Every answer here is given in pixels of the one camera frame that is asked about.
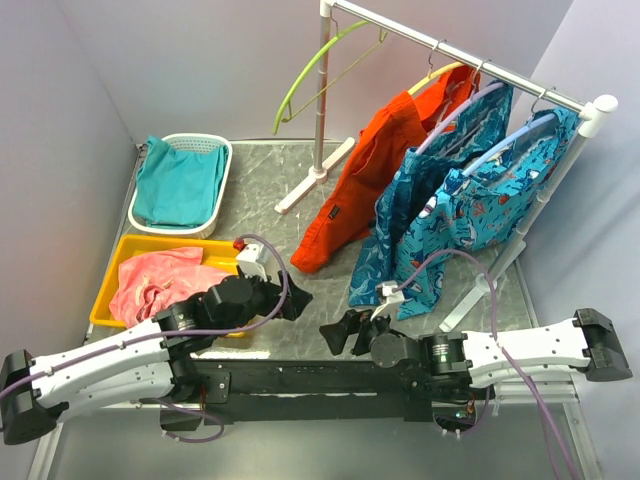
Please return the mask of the orange shorts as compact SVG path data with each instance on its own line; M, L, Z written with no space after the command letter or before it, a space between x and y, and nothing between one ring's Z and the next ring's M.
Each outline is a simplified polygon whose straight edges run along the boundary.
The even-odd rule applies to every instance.
M315 273L345 245L369 235L374 205L400 167L441 119L462 104L481 75L468 66L440 76L417 96L403 91L376 112L360 132L334 191L307 228L291 264Z

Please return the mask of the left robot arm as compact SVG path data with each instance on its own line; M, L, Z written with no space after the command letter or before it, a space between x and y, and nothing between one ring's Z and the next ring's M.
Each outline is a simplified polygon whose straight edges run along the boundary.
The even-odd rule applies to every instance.
M117 335L48 356L14 351L1 367L3 441L28 443L127 400L188 401L199 388L191 354L274 318L294 321L312 299L284 273L277 282L231 275Z

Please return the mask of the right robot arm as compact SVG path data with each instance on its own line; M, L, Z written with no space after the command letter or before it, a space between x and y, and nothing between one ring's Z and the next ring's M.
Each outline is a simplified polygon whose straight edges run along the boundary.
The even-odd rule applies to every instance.
M388 316L372 314L349 310L338 322L320 326L330 352L341 354L354 335L352 355L369 355L377 367L419 385L438 385L453 399L471 388L540 374L576 371L590 382L632 377L613 321L593 308L578 309L571 318L549 326L496 335L453 331L418 338L393 329Z

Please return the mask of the yellow hanger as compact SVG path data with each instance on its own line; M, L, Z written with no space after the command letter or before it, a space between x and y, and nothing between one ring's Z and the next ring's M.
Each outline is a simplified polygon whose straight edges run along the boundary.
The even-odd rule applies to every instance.
M435 54L435 52L438 50L438 48L440 47L441 44L446 44L447 40L445 38L439 39L436 42L436 45L431 49L431 53L429 54L428 57L428 65L429 65L429 69L427 72L427 75L422 78L421 80L419 80L416 84L414 84L411 88L409 88L407 90L407 93L412 96L415 97L424 87L426 87L430 82L438 79L440 76L444 75L445 73L450 72L451 70L454 70L456 68L459 68L461 66L463 66L462 62L459 61L454 61L454 62L450 62L438 69L436 69L434 67L434 63L433 63L433 55Z

